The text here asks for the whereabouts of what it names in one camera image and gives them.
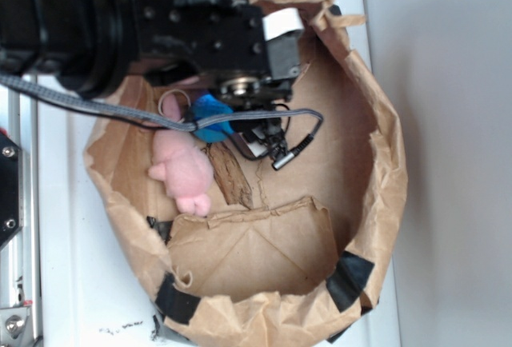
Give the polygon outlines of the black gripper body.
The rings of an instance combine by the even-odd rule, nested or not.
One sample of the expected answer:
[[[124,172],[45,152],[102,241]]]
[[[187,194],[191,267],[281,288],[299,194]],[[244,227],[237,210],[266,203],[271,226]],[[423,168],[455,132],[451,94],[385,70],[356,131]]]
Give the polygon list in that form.
[[[267,39],[249,0],[130,0],[134,57],[127,73],[153,86],[192,81],[252,110],[288,102],[299,73],[298,34]]]

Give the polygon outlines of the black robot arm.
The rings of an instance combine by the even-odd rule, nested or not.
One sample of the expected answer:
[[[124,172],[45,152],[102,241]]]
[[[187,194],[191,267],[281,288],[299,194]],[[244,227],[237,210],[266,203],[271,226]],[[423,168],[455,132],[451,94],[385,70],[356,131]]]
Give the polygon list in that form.
[[[1,69],[50,74],[86,99],[129,75],[191,81],[241,108],[289,101],[298,33],[267,38],[249,0],[1,0]]]

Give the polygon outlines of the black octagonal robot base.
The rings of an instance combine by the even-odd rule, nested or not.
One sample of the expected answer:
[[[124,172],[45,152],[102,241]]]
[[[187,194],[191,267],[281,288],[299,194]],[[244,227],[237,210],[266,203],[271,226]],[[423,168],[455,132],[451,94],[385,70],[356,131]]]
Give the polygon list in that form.
[[[1,131],[1,249],[21,227],[21,150]]]

